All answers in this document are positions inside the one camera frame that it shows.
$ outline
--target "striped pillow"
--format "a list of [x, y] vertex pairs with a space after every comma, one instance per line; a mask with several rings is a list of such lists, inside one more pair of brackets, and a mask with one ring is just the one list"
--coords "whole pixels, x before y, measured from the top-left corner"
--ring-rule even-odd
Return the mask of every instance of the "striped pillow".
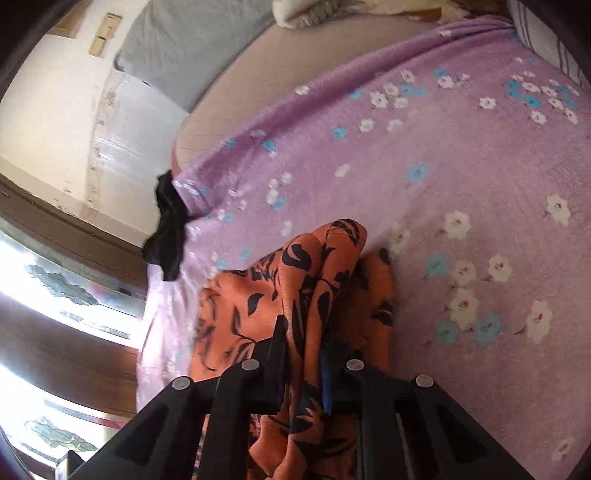
[[519, 0], [509, 0], [508, 5], [521, 42], [560, 69], [583, 90], [591, 92], [579, 65], [555, 33]]

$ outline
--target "white flower pattern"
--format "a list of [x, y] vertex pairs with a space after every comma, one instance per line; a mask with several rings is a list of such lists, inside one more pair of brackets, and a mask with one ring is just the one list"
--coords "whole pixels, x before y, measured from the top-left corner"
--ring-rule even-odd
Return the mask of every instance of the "white flower pattern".
[[546, 85], [544, 85], [542, 87], [542, 92], [544, 92], [546, 95], [551, 96], [551, 97], [558, 97], [558, 92], [556, 90], [554, 90], [553, 88], [550, 88]]
[[408, 106], [408, 99], [405, 97], [397, 97], [394, 100], [394, 108], [406, 108]]
[[269, 205], [273, 205], [277, 201], [278, 198], [279, 198], [279, 192], [275, 189], [271, 189], [267, 193], [267, 197], [265, 198], [265, 201]]
[[367, 132], [371, 132], [374, 129], [374, 121], [370, 120], [369, 118], [365, 118], [360, 121], [359, 123], [359, 130], [366, 134]]
[[480, 99], [480, 106], [484, 110], [492, 110], [494, 107], [496, 107], [496, 100], [490, 97], [483, 97]]
[[310, 87], [307, 85], [301, 85], [296, 87], [295, 92], [300, 96], [308, 95], [308, 93], [310, 93]]
[[294, 177], [290, 172], [285, 171], [281, 174], [279, 179], [281, 180], [282, 185], [289, 185], [293, 181]]
[[546, 123], [546, 116], [542, 112], [532, 110], [531, 117], [537, 124], [544, 125]]
[[398, 87], [396, 85], [394, 85], [393, 83], [384, 83], [384, 92], [386, 92], [386, 95], [391, 95], [393, 97], [398, 95]]
[[414, 73], [412, 73], [410, 70], [401, 71], [400, 76], [407, 83], [414, 83], [415, 81]]
[[521, 86], [527, 90], [528, 92], [533, 92], [533, 93], [540, 93], [540, 87], [538, 87], [537, 85], [534, 85], [533, 83], [530, 82], [524, 82], [521, 84]]
[[564, 114], [566, 115], [566, 118], [569, 119], [569, 122], [572, 123], [573, 125], [576, 125], [579, 123], [579, 118], [577, 117], [577, 114], [575, 112], [573, 112], [570, 108], [565, 108]]
[[265, 132], [264, 130], [261, 129], [256, 129], [256, 130], [252, 130], [249, 135], [252, 138], [258, 138], [258, 137], [264, 137], [267, 134], [267, 132]]
[[548, 103], [550, 105], [552, 105], [552, 108], [556, 108], [558, 110], [564, 110], [564, 106], [562, 105], [562, 102], [560, 100], [558, 100], [557, 98], [548, 98]]
[[455, 87], [455, 83], [453, 83], [453, 79], [446, 75], [445, 77], [439, 77], [437, 79], [437, 84], [441, 87], [441, 88], [445, 88], [445, 89], [451, 89]]
[[572, 93], [573, 95], [575, 95], [575, 96], [579, 96], [580, 95], [580, 93], [574, 87], [571, 87], [570, 85], [567, 85], [566, 88], [568, 88], [570, 90], [570, 93]]
[[402, 126], [402, 120], [394, 119], [388, 122], [388, 132], [393, 132]]
[[447, 213], [443, 222], [443, 230], [447, 232], [448, 238], [464, 240], [470, 231], [470, 216], [459, 210]]
[[381, 92], [370, 92], [371, 103], [376, 108], [386, 108], [388, 106], [388, 99]]
[[552, 310], [548, 308], [546, 301], [534, 300], [531, 311], [525, 319], [525, 332], [527, 338], [538, 345], [550, 331]]
[[348, 163], [343, 163], [339, 168], [336, 169], [335, 177], [338, 179], [344, 179], [349, 173], [349, 170], [351, 170], [351, 165]]
[[488, 274], [495, 281], [506, 282], [509, 280], [513, 269], [509, 265], [509, 259], [503, 255], [495, 255], [488, 261]]
[[281, 229], [281, 236], [290, 236], [292, 227], [293, 224], [291, 220], [285, 220], [283, 222], [283, 228]]
[[551, 215], [552, 218], [557, 222], [567, 226], [569, 224], [570, 218], [569, 203], [556, 193], [554, 195], [547, 196], [546, 201], [548, 202], [546, 213]]
[[456, 297], [449, 304], [449, 318], [457, 323], [460, 330], [466, 331], [470, 324], [476, 320], [478, 305], [480, 305], [480, 302], [476, 299], [472, 290], [458, 288]]
[[390, 230], [390, 253], [398, 255], [408, 245], [410, 231], [402, 225], [395, 224]]
[[476, 278], [476, 267], [472, 262], [458, 260], [450, 275], [460, 287], [465, 287]]

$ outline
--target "gray pillow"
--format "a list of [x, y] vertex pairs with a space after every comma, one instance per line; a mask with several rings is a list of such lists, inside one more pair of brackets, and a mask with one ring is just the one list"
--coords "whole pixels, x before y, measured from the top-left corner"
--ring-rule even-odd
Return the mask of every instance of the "gray pillow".
[[151, 0], [115, 67], [187, 112], [229, 63], [273, 23], [269, 0]]

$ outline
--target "blue object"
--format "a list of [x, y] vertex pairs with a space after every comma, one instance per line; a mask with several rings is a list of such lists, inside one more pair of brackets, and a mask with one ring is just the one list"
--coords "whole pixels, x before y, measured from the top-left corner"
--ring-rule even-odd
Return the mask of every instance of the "blue object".
[[525, 103], [527, 103], [528, 106], [530, 107], [534, 107], [534, 108], [542, 108], [542, 102], [540, 102], [536, 97], [534, 97], [533, 95], [525, 95], [523, 97], [523, 100]]
[[509, 90], [507, 93], [511, 98], [515, 98], [518, 100], [521, 100], [521, 98], [523, 97], [519, 90]]
[[279, 212], [285, 206], [285, 197], [279, 197], [273, 204], [273, 210]]
[[435, 343], [442, 343], [444, 345], [451, 345], [455, 343], [460, 336], [460, 329], [456, 322], [449, 320], [439, 320], [433, 335]]
[[345, 127], [334, 127], [330, 134], [337, 140], [342, 140], [347, 136], [347, 129]]
[[571, 110], [576, 110], [577, 109], [577, 104], [571, 100], [570, 98], [567, 98], [566, 100], [564, 100], [564, 104], [569, 107]]
[[410, 95], [414, 92], [414, 88], [411, 87], [410, 85], [400, 85], [398, 87], [398, 90], [400, 90], [402, 93], [404, 93], [405, 95]]
[[425, 271], [429, 277], [444, 277], [447, 270], [449, 270], [449, 260], [445, 254], [435, 254], [425, 262]]
[[412, 183], [418, 183], [427, 176], [428, 171], [428, 167], [420, 163], [408, 171], [408, 178]]
[[492, 345], [496, 342], [496, 336], [501, 332], [501, 315], [490, 313], [484, 320], [478, 320], [474, 325], [476, 342], [481, 348]]
[[277, 144], [273, 140], [265, 140], [261, 143], [262, 147], [267, 150], [268, 152], [274, 151], [277, 149]]
[[244, 261], [248, 260], [248, 256], [251, 254], [251, 252], [252, 249], [248, 245], [246, 245], [240, 253], [240, 259]]

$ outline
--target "floral bedsheet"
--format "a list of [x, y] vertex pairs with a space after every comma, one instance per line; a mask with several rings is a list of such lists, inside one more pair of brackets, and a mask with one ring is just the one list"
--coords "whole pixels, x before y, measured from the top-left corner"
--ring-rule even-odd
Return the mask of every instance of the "floral bedsheet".
[[175, 180], [194, 220], [178, 280], [150, 268], [139, 406], [187, 372], [207, 278], [353, 218], [394, 258], [396, 374], [566, 478], [591, 439], [590, 106], [497, 17], [299, 87]]

